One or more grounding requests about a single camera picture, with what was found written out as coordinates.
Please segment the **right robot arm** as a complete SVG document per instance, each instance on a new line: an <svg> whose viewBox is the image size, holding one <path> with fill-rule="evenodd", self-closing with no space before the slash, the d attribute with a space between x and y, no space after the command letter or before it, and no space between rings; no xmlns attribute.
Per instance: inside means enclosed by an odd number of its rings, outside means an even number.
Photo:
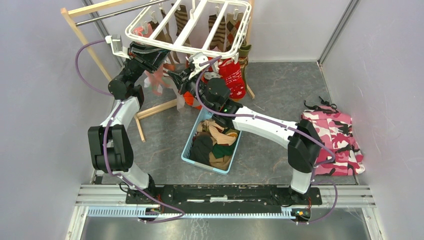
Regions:
<svg viewBox="0 0 424 240"><path fill-rule="evenodd" d="M289 199L302 204L309 198L314 165L323 148L309 120L293 122L259 114L231 100L231 91L221 78L203 82L198 79L199 74L171 71L168 75L180 93L189 92L204 104L218 125L261 136L287 149L288 163L293 169Z"/></svg>

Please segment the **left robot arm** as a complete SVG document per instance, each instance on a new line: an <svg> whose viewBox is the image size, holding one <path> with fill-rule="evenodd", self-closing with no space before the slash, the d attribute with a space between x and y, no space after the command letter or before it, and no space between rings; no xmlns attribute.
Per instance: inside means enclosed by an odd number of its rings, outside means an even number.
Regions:
<svg viewBox="0 0 424 240"><path fill-rule="evenodd" d="M91 163L95 170L118 177L145 204L153 203L157 190L153 179L134 164L127 128L133 116L144 103L144 93L136 81L144 72L159 70L169 55L169 50L132 42L124 51L126 60L122 70L108 84L108 91L116 100L110 115L97 126L88 129L88 144Z"/></svg>

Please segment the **white clip sock hanger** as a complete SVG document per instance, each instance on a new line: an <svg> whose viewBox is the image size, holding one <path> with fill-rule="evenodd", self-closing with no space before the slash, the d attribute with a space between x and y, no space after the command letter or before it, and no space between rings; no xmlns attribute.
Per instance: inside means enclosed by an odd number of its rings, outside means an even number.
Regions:
<svg viewBox="0 0 424 240"><path fill-rule="evenodd" d="M162 3L162 0L151 0L142 6L141 12L125 28L125 36L134 42L163 48L177 53L190 55L203 53L205 56L210 58L220 56L222 59L232 59L235 62L238 60L238 50L246 37L249 21L251 19L251 12L253 9L253 6L249 2L243 0L193 0L191 2L191 7L188 8L187 23L185 26L183 26L176 39L173 40L172 43L158 40L157 37L159 33L165 28L169 21L176 19L175 13L181 8L181 1L176 0L171 4L170 10L159 21L158 27L151 33L149 37L140 36L134 33L137 27L145 27L147 25L148 19L146 15L151 14L155 9L161 8L163 6ZM206 9L212 6L217 7L218 15L210 32L201 44L201 47L186 45L188 37L195 29L199 20L208 15L208 13L206 13ZM210 49L213 37L218 30L221 20L227 16L229 10L233 10L233 15L235 17L237 17L238 14L241 14L240 24L236 28L235 34L233 35L232 46L230 49L224 50L223 52Z"/></svg>

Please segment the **pink patterned sock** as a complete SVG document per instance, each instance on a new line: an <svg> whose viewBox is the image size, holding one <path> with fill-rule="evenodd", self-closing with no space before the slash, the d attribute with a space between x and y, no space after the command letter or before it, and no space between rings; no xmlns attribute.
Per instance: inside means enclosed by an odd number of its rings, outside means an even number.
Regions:
<svg viewBox="0 0 424 240"><path fill-rule="evenodd" d="M141 36L141 37L150 37L153 33L153 25L152 22L148 22L147 25L142 25L136 27L132 33ZM171 85L163 80L164 77L164 64L162 63L158 70L154 71L153 73L150 73L148 71L144 71L144 74L146 75L146 79L144 80L144 87L150 88L152 92L160 96L163 93L163 87L165 88L171 88Z"/></svg>

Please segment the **orange cloth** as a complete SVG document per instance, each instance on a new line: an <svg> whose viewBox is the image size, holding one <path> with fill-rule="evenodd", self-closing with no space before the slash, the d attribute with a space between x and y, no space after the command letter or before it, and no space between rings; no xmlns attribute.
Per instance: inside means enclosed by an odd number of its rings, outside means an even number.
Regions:
<svg viewBox="0 0 424 240"><path fill-rule="evenodd" d="M199 101L196 99L196 97L194 97L190 92L185 92L183 95L183 98L185 100L185 103L197 110L201 110L202 106L199 103Z"/></svg>

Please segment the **brown plain sock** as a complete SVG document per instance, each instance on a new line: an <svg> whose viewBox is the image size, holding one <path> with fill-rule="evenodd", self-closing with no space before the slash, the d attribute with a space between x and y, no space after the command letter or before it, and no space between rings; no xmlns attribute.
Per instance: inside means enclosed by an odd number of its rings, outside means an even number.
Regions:
<svg viewBox="0 0 424 240"><path fill-rule="evenodd" d="M152 31L156 30L156 28L159 26L159 22L157 20L151 20L148 23L152 27ZM164 28L165 28L165 32L163 30L161 30L161 32L156 37L156 40L172 44L173 40L172 40L171 35L170 35L169 24L166 23ZM176 64L176 63L181 64L182 63L182 61L178 57L178 54L175 51L171 51L170 62L172 64Z"/></svg>

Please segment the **light blue plastic basket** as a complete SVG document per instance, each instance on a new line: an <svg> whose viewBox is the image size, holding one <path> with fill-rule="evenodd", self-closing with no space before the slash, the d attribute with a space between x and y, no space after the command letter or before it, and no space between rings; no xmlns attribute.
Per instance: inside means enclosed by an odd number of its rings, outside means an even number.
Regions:
<svg viewBox="0 0 424 240"><path fill-rule="evenodd" d="M193 143L194 143L195 138L196 138L196 135L198 133L197 126L199 125L199 123L201 121L211 119L212 118L212 115L213 114L211 112L208 112L208 111L206 111L204 109L200 110L200 112L199 112L199 114L198 114L198 116L196 118L196 121L195 121L195 123L194 123L194 125L193 125L193 127L191 129L191 132L189 134L189 137L188 137L188 139L186 141L186 144L185 144L185 146L183 148L183 151L181 153L181 159L183 161L189 163L189 164L192 164L192 165L196 166L196 167L203 168L203 169L206 169L208 171L212 171L212 172L215 172L215 173L218 173L218 174L221 174L221 175L227 175L229 173L230 169L231 169L232 163L234 161L235 154L236 154L237 149L238 149L239 141L240 141L241 134L242 134L241 132L238 134L238 136L237 136L237 138L235 140L235 143L233 144L234 145L234 149L233 149L231 155L229 156L229 159L227 161L227 166L224 166L224 167L221 167L221 166L220 167L215 167L215 166L212 166L210 164L210 161L209 160L206 163L204 160L198 161L197 159L194 159L193 157L191 157L191 155L192 155L191 154L191 152L192 152L191 149L193 148Z"/></svg>

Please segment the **brown striped sock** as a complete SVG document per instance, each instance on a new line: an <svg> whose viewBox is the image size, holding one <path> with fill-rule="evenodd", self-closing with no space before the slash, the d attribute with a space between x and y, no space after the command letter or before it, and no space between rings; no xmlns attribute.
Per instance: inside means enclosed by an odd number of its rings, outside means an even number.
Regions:
<svg viewBox="0 0 424 240"><path fill-rule="evenodd" d="M209 32L212 30L214 24L216 23L218 16L216 14L210 15L208 17L208 30ZM219 52L224 51L224 43L226 40L226 20L223 16L217 26L217 29L211 39L209 44L210 50L217 49Z"/></svg>

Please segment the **red snowflake sock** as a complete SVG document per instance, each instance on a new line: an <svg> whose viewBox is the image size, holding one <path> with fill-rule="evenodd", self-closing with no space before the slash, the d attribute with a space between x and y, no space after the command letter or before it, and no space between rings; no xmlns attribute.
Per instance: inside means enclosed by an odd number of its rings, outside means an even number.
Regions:
<svg viewBox="0 0 424 240"><path fill-rule="evenodd" d="M241 66L231 58L225 59L219 65L219 75L224 79L230 90L229 97L239 101L246 95L245 82L243 81Z"/></svg>

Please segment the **cream ribbed sock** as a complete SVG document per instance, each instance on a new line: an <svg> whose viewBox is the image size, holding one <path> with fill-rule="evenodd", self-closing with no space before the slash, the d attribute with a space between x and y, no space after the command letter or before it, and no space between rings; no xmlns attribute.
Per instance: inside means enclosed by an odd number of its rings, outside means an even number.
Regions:
<svg viewBox="0 0 424 240"><path fill-rule="evenodd" d="M238 130L218 125L213 119L200 121L197 124L196 131L209 133L215 139L216 144L223 146L234 144L240 133Z"/></svg>

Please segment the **wooden clothes rack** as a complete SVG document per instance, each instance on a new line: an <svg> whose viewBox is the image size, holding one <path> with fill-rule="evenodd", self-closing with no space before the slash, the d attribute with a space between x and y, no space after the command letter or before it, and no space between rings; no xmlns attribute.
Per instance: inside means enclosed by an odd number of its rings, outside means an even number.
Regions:
<svg viewBox="0 0 424 240"><path fill-rule="evenodd" d="M252 1L248 1L248 2L252 5L252 8L253 8L253 2ZM88 5L85 5L84 7L80 7L80 8L73 9L73 10L67 10L66 8L62 8L60 10L61 14L64 17L64 19L66 20L66 22L69 24L71 29L74 31L74 33L76 34L78 39L83 44L83 48L87 49L91 58L94 60L96 65L99 67L99 69L102 71L104 76L109 81L112 80L112 77L107 72L105 66L103 65L103 63L101 62L101 60L99 59L97 54L94 52L94 50L89 45L87 38L84 36L82 31L79 29L79 27L82 26L82 25L102 21L103 19L115 17L117 15L121 15L121 14L124 14L124 13L129 13L129 12L136 11L136 10L141 11L142 10L141 7L144 6L147 3L139 5L139 6L126 8L124 10L116 11L116 12L109 13L109 14L106 14L106 15L102 15L102 16L99 15L97 17L92 17L88 20L84 20L84 21L81 21L81 22L75 22L74 18L79 17L79 16L83 16L83 15L90 15L90 14L98 12L99 10L108 9L108 8L119 6L119 5L122 5L122 4L125 4L124 0L107 0L107 1L100 2L100 3L91 3L91 4L88 4ZM249 28L250 28L250 22L248 24L246 36L249 33Z"/></svg>

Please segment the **dark green sock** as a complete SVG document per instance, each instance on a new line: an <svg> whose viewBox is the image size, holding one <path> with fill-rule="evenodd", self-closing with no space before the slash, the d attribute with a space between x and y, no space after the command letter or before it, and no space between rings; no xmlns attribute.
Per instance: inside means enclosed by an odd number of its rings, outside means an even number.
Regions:
<svg viewBox="0 0 424 240"><path fill-rule="evenodd" d="M209 134L198 133L192 142L188 158L203 165L210 165L210 153L213 150L214 141Z"/></svg>

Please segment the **olive green striped sock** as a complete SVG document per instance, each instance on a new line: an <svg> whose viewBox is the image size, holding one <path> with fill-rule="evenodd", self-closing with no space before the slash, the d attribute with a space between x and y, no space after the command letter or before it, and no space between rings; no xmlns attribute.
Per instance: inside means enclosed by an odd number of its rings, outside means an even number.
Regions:
<svg viewBox="0 0 424 240"><path fill-rule="evenodd" d="M241 77L245 86L247 85L246 67L249 64L249 53L251 49L252 45L247 44L246 41L243 41L238 49L238 63L240 65Z"/></svg>

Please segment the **pink camouflage garment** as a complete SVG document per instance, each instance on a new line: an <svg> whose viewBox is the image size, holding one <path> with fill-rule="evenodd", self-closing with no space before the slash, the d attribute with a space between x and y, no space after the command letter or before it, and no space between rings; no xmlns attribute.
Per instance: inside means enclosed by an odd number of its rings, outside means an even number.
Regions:
<svg viewBox="0 0 424 240"><path fill-rule="evenodd" d="M323 144L331 150L335 158L326 163L332 155L321 149L316 160L316 175L322 176L354 176L365 171L363 154L353 135L353 124L350 115L338 110L334 103L320 98L320 105L307 105L301 118L314 126Z"/></svg>

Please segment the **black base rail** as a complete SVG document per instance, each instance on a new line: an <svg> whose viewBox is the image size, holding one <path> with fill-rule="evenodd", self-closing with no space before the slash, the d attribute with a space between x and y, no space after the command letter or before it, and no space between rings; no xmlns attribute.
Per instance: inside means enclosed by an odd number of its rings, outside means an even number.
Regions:
<svg viewBox="0 0 424 240"><path fill-rule="evenodd" d="M307 222L323 203L319 188L297 193L284 185L156 185L144 193L130 188L128 205L144 206L141 220L168 218L283 218Z"/></svg>

